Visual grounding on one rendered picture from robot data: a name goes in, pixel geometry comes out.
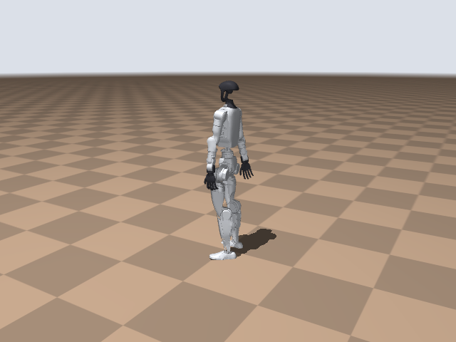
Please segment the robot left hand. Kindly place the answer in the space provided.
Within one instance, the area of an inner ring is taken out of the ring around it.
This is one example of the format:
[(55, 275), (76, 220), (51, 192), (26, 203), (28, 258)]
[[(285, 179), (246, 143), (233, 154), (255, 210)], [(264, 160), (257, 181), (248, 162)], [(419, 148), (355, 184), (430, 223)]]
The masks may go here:
[[(214, 176), (214, 173), (215, 173), (215, 165), (212, 166), (212, 171), (208, 171), (207, 170), (207, 175), (204, 179), (204, 183), (206, 184), (207, 183), (207, 189), (211, 189), (211, 190), (218, 190), (219, 188), (217, 188), (216, 186), (216, 183), (215, 183), (215, 176)], [(214, 183), (214, 184), (213, 184)], [(212, 185), (212, 186), (211, 186)]]

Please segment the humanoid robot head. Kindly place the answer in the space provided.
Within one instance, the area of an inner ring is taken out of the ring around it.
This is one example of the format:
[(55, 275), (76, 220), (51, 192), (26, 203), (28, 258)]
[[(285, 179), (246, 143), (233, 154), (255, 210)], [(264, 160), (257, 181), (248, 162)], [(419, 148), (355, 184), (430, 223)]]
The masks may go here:
[[(225, 81), (219, 84), (219, 88), (221, 90), (221, 101), (225, 102), (228, 108), (235, 109), (237, 108), (233, 100), (228, 99), (228, 94), (231, 94), (233, 90), (239, 90), (239, 86), (234, 81)], [(226, 91), (225, 97), (224, 92)], [(226, 106), (225, 106), (226, 107)]]

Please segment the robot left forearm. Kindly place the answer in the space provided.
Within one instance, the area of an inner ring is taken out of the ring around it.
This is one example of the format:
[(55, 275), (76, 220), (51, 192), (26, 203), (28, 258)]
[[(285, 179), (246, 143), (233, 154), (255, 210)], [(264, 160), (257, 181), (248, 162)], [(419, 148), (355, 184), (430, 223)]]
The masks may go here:
[(207, 170), (212, 171), (212, 166), (215, 165), (216, 162), (216, 140), (212, 137), (208, 138), (207, 140), (208, 144), (208, 155), (207, 155)]

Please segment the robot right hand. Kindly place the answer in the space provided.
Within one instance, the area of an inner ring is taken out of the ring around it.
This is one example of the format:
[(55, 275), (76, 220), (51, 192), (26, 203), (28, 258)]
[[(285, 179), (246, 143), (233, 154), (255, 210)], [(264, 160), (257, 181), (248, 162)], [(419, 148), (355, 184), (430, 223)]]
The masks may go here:
[[(248, 157), (248, 156), (247, 156), (247, 157)], [(251, 175), (249, 174), (249, 170), (250, 170), (250, 173), (252, 174), (252, 176), (254, 176), (253, 173), (252, 173), (252, 170), (251, 170), (251, 167), (250, 167), (250, 164), (248, 163), (248, 161), (249, 161), (249, 158), (248, 158), (247, 161), (244, 161), (244, 162), (243, 162), (243, 159), (242, 159), (242, 156), (241, 156), (242, 165), (241, 165), (239, 174), (242, 175), (242, 170), (243, 170), (244, 179), (246, 179), (246, 177), (245, 177), (245, 175), (244, 175), (244, 171), (245, 171), (245, 174), (246, 174), (246, 176), (247, 176), (247, 179), (249, 179), (249, 178), (248, 178), (248, 175), (249, 175), (249, 177), (251, 178)], [(248, 172), (248, 175), (247, 175), (247, 172)]]

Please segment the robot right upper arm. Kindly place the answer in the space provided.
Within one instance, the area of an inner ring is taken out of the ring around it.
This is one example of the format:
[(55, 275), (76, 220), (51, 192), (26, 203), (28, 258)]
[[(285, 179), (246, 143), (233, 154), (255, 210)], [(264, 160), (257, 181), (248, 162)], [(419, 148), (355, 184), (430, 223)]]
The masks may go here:
[(243, 125), (242, 125), (242, 110), (240, 109), (240, 112), (241, 112), (241, 118), (240, 118), (240, 129), (239, 129), (239, 139), (238, 140), (241, 140), (244, 136), (243, 134)]

